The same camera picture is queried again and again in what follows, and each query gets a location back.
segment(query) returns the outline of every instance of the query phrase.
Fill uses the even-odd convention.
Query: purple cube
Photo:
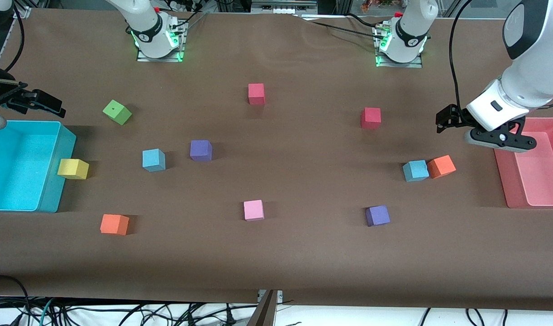
[[[190,143],[190,157],[197,162],[212,161],[212,144],[208,140],[193,140]]]
[[[365,214],[367,215],[368,226],[383,225],[391,221],[389,219],[389,212],[387,211],[387,206],[385,205],[367,208],[367,211],[365,212]]]

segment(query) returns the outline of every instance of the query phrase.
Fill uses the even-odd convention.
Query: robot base
[[[380,31],[379,29],[376,29],[375,27],[371,28],[373,31],[373,35],[382,35],[386,37],[387,32],[386,31]],[[381,47],[381,44],[384,42],[383,39],[373,39],[373,45],[375,46],[375,65],[377,67],[397,67],[397,68],[421,68],[421,55],[417,54],[417,57],[413,59],[411,62],[395,62],[391,60],[387,54],[385,54],[383,51],[381,51],[379,48]]]
[[[182,62],[184,60],[184,49],[186,48],[186,38],[188,35],[188,23],[184,23],[182,26],[177,28],[179,35],[175,36],[174,39],[178,41],[178,47],[173,49],[169,54],[163,56],[162,58],[150,58],[146,56],[138,48],[138,55],[136,56],[136,61],[138,62]]]

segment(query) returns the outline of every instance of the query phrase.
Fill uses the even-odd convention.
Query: blue cube
[[[365,215],[367,215],[368,226],[384,225],[391,221],[389,219],[389,212],[387,211],[387,206],[385,205],[367,208]]]
[[[425,161],[411,161],[406,165],[403,165],[403,174],[405,174],[405,181],[421,181],[429,177],[427,171],[427,164]]]
[[[190,157],[197,162],[212,161],[212,144],[208,140],[193,140],[190,143]]]
[[[142,167],[151,173],[166,169],[166,155],[159,150],[146,150],[142,152]]]

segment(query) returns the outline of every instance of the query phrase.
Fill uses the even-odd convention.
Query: table surface
[[[33,10],[11,72],[63,100],[90,178],[66,181],[58,213],[0,213],[0,273],[41,296],[251,302],[278,288],[311,305],[553,309],[553,210],[506,208],[493,151],[435,132],[454,100],[451,22],[434,23],[422,69],[375,67],[368,38],[279,14],[209,14],[184,62],[154,63],[135,61],[119,12]],[[510,64],[501,27],[460,21],[463,103]],[[254,82],[264,107],[247,103]],[[101,112],[111,99],[133,113],[124,126]],[[382,109],[379,129],[359,128],[363,107]],[[212,142],[212,162],[191,161],[192,139]],[[166,171],[142,169],[153,148]],[[446,154],[456,173],[405,182],[404,163]],[[256,199],[266,219],[244,221]],[[392,221],[367,227],[378,205]],[[102,235],[104,213],[130,216],[131,235]]]

